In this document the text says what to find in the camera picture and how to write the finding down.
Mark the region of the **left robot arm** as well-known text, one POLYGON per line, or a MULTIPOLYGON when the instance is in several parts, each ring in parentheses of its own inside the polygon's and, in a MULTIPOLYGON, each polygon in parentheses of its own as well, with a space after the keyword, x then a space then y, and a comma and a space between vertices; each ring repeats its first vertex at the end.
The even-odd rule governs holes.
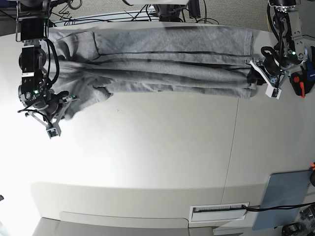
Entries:
POLYGON ((277 44, 262 47, 263 58, 253 59, 250 64, 272 92, 280 91, 281 82, 289 76, 291 67, 302 65, 308 59, 296 9, 300 4, 299 0, 269 0, 267 3, 267 21, 277 44))

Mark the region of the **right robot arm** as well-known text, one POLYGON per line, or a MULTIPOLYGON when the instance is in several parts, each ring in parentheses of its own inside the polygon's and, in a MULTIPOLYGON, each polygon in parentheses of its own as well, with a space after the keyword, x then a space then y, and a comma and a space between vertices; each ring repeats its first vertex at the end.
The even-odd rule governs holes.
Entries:
POLYGON ((63 0, 19 0, 16 5, 16 41, 23 43, 19 56, 22 82, 18 89, 24 106, 21 111, 44 125, 50 137, 60 135, 59 122, 77 100, 68 91, 56 94, 52 89, 60 65, 55 46, 48 38, 49 18, 52 9, 63 3, 63 0))

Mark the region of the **central robot base mount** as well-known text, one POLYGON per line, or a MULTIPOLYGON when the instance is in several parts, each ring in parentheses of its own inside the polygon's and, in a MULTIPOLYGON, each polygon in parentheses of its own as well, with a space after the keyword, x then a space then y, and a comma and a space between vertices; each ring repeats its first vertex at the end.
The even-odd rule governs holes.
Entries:
POLYGON ((149 19, 157 17, 160 22, 183 22, 180 13, 188 7, 190 0, 186 4, 154 4, 155 12, 148 13, 149 19))

